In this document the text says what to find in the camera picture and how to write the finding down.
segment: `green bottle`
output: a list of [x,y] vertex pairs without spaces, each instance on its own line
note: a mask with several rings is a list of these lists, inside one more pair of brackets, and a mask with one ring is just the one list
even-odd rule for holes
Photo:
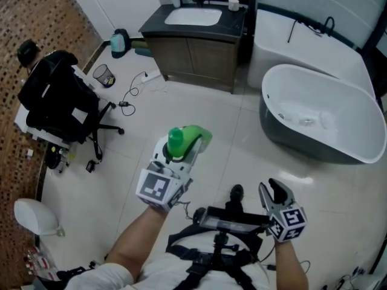
[[174,158],[181,158],[188,152],[191,144],[198,137],[201,137],[203,141],[199,149],[199,153],[202,153],[211,142],[211,132],[193,124],[183,128],[171,129],[167,144],[169,154]]

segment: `mesh wastebasket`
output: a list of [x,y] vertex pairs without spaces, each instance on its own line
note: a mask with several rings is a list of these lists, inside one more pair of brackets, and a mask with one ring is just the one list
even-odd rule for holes
[[115,83],[115,77],[107,65],[98,66],[93,72],[93,77],[105,88],[112,87]]

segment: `wooden cabinet door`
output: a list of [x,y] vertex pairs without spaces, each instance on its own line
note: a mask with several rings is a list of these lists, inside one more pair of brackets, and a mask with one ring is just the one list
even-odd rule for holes
[[162,74],[194,73],[185,37],[147,37],[145,41]]
[[235,44],[187,39],[195,74],[233,83],[236,67]]

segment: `office chair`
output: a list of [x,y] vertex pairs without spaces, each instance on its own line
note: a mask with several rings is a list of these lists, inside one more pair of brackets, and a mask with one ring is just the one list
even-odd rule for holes
[[[77,141],[80,144],[91,134],[98,160],[102,159],[98,129],[118,130],[120,135],[125,133],[120,127],[100,124],[107,110],[116,105],[109,102],[99,111],[98,96],[74,75],[71,65],[63,59],[56,65],[46,60],[39,61],[18,98],[29,110],[27,126],[43,129],[67,142]],[[87,113],[84,121],[76,118],[76,109]]]

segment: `teal bag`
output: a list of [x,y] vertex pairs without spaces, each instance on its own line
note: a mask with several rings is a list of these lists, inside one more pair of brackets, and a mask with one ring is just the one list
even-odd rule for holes
[[131,40],[125,29],[116,29],[110,38],[111,55],[121,58],[131,49]]

